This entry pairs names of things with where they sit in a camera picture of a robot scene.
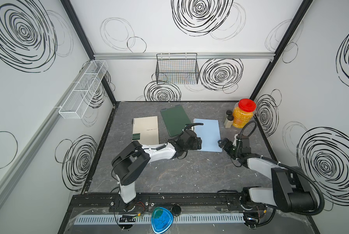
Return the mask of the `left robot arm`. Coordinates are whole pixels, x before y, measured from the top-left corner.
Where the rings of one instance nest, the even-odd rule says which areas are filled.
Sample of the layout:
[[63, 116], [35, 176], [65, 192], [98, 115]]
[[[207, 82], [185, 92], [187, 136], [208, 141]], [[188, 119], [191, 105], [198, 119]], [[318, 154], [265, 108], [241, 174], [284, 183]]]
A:
[[154, 161], [185, 158], [189, 151], [200, 150], [202, 140], [191, 129], [158, 145], [142, 145], [137, 140], [126, 146], [111, 162], [111, 176], [118, 182], [119, 194], [125, 204], [136, 198], [135, 181], [146, 166]]

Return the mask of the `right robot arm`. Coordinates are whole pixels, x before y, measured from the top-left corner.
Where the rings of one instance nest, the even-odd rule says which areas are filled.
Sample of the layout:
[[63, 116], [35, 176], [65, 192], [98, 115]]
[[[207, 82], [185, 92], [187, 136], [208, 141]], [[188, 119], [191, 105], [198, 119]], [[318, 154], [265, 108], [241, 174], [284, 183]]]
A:
[[325, 199], [321, 190], [301, 168], [290, 167], [252, 153], [249, 139], [246, 137], [238, 139], [236, 144], [224, 138], [218, 141], [218, 146], [232, 160], [272, 181], [271, 188], [243, 188], [240, 202], [242, 205], [262, 203], [284, 213], [299, 215], [317, 215], [324, 210]]

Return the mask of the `light blue spiral notebook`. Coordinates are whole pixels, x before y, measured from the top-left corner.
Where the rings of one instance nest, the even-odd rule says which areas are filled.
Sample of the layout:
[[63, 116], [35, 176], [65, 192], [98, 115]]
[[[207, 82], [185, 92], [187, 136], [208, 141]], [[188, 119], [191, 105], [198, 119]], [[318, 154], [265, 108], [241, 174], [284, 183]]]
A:
[[194, 119], [193, 122], [203, 124], [194, 127], [194, 132], [202, 140], [200, 151], [222, 152], [218, 145], [221, 140], [218, 120]]

